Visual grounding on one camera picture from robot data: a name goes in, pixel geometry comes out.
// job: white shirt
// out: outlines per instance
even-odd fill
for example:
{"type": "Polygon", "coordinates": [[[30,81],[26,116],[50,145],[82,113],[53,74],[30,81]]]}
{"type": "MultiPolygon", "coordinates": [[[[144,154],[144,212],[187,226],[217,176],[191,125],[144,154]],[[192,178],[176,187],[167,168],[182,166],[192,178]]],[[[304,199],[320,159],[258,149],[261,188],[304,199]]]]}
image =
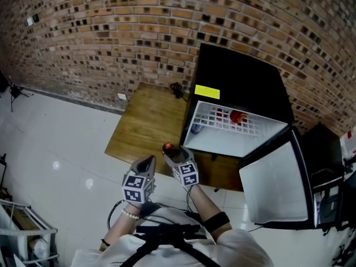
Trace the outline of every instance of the white shirt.
{"type": "MultiPolygon", "coordinates": [[[[179,224],[199,224],[186,216],[182,211],[173,208],[160,208],[148,219],[169,223],[168,221],[154,217],[163,216],[179,224]]],[[[158,225],[149,221],[141,225],[158,225]]],[[[211,239],[186,240],[193,248],[213,259],[221,267],[270,267],[273,266],[267,253],[257,244],[254,238],[245,230],[234,229],[224,232],[219,236],[216,244],[211,239]]],[[[111,267],[120,266],[136,250],[145,243],[133,235],[124,235],[117,242],[108,247],[103,253],[92,249],[78,249],[74,255],[72,267],[111,267]]],[[[135,267],[157,266],[202,266],[191,255],[174,248],[172,245],[160,245],[157,250],[140,259],[135,267]]]]}

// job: wooden table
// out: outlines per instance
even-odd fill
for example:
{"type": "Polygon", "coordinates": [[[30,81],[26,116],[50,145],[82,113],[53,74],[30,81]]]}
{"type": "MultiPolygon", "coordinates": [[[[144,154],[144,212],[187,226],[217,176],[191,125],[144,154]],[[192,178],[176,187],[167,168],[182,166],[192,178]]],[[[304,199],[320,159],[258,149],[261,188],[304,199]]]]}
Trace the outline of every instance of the wooden table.
{"type": "MultiPolygon", "coordinates": [[[[176,99],[171,90],[141,83],[111,136],[105,153],[129,163],[154,155],[156,172],[172,176],[162,156],[162,145],[172,142],[178,147],[186,106],[186,101],[176,99]]],[[[210,153],[195,152],[194,155],[201,184],[243,190],[236,158],[218,156],[212,161],[210,153]]]]}

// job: open fridge door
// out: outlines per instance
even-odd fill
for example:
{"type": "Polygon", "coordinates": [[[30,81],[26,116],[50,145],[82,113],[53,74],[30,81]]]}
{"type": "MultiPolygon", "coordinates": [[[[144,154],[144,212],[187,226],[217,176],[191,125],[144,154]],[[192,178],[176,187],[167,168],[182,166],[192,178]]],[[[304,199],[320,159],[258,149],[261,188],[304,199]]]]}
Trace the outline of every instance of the open fridge door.
{"type": "Polygon", "coordinates": [[[313,220],[306,168],[293,131],[277,142],[240,169],[249,216],[272,228],[298,228],[313,220]]]}

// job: yellow sticky note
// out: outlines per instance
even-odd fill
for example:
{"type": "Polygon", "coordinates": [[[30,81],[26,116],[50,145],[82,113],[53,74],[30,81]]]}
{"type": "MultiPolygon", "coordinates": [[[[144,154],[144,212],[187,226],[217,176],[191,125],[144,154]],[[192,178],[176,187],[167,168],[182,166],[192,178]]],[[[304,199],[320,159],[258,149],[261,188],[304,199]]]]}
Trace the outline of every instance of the yellow sticky note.
{"type": "Polygon", "coordinates": [[[220,90],[210,88],[210,87],[205,87],[202,85],[195,85],[194,94],[202,95],[202,96],[210,97],[210,98],[215,98],[215,99],[220,99],[220,90]]]}

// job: white wire shelf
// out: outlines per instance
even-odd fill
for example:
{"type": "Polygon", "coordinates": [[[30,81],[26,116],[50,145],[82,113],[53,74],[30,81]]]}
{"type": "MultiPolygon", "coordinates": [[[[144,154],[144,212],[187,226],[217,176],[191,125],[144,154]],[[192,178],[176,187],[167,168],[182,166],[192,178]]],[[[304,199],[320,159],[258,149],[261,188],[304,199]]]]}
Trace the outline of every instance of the white wire shelf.
{"type": "Polygon", "coordinates": [[[237,134],[261,136],[259,117],[247,114],[239,124],[230,119],[233,109],[220,107],[208,103],[201,103],[195,114],[193,123],[205,127],[234,132],[237,134]]]}

